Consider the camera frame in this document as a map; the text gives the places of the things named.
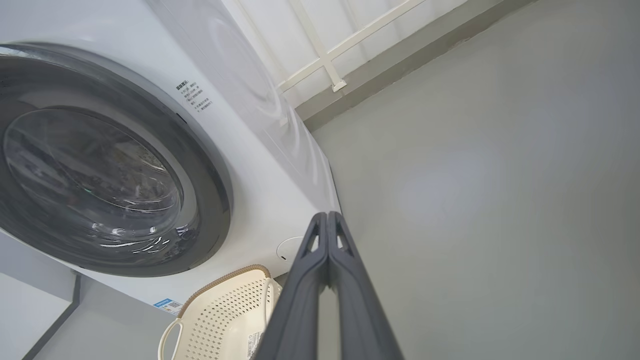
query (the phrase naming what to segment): cream plastic basket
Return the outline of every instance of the cream plastic basket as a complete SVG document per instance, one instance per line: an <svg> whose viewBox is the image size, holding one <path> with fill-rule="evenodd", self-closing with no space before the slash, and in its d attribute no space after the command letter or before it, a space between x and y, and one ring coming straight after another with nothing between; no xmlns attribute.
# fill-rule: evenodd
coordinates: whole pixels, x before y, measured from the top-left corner
<svg viewBox="0 0 640 360"><path fill-rule="evenodd" d="M187 300L158 346L164 360L169 332L180 326L172 360L247 360L255 352L282 287L261 265L210 283Z"/></svg>

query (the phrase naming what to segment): front-loading washing machine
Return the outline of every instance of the front-loading washing machine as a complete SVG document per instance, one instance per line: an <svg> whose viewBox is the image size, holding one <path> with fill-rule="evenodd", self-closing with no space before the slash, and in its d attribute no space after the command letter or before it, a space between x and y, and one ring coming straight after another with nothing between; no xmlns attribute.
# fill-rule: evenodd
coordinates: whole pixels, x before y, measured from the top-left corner
<svg viewBox="0 0 640 360"><path fill-rule="evenodd" d="M339 210L219 0L4 2L0 43L0 227L83 274L176 311L238 268L288 271L278 246Z"/></svg>

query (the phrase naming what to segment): gray floor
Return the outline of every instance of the gray floor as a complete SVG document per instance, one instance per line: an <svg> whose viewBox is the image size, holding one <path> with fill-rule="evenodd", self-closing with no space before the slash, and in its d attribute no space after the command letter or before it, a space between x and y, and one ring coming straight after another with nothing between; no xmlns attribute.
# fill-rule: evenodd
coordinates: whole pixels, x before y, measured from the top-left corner
<svg viewBox="0 0 640 360"><path fill-rule="evenodd" d="M540 0L314 132L407 359L640 359L639 15Z"/></svg>

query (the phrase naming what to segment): white railing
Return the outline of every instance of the white railing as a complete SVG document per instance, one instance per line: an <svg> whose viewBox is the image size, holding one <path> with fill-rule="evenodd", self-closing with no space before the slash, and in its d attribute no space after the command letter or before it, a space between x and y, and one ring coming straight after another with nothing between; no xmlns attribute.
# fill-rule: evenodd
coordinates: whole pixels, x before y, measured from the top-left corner
<svg viewBox="0 0 640 360"><path fill-rule="evenodd" d="M278 71L281 72L281 75L283 76L283 78L286 78L285 81L281 82L278 85L283 92L292 88L295 84L304 80L307 76L313 74L316 70L320 69L321 67L324 67L324 70L329 75L329 78L331 78L331 82L333 83L333 86L332 86L333 91L336 92L341 88L344 88L347 85L347 83L340 77L340 75L338 75L338 72L335 69L335 66L333 66L332 60L336 59L338 56L345 53L347 50L351 49L352 47L356 46L358 43L366 39L368 36L380 30L382 27L389 24L393 20L396 20L402 14L406 13L412 8L415 8L417 5L421 4L425 0L405 1L404 3L398 5L397 7L387 11L382 16L378 17L376 20L368 23L367 25L365 25L355 33L351 34L351 36L344 39L341 43L339 43L329 51L327 51L324 48L324 44L322 43L322 41L320 40L320 37L318 36L316 27L311 22L311 19L309 19L307 11L302 5L301 0L289 0L298 20L300 21L300 24L302 25L302 28L305 30L305 33L307 34L307 38L311 42L314 48L314 51L318 56L317 59L315 59L308 65L304 66L302 69L296 71L291 76L288 76L288 74L284 73L284 69L279 64L278 58L275 56L275 54L273 53L273 50L270 48L270 46L267 44L265 39L260 34L260 31L258 30L257 26L253 22L249 13L244 8L241 0L234 0L234 1L236 2L238 8L242 11L244 17L246 17L246 20L249 22L249 25L252 27L252 30L254 31L257 38L261 42L261 45L266 50L267 55L271 58L271 61L274 64L276 64L276 67L278 68ZM349 3L349 0L345 0L345 1L347 2L348 8L351 9L351 4Z"/></svg>

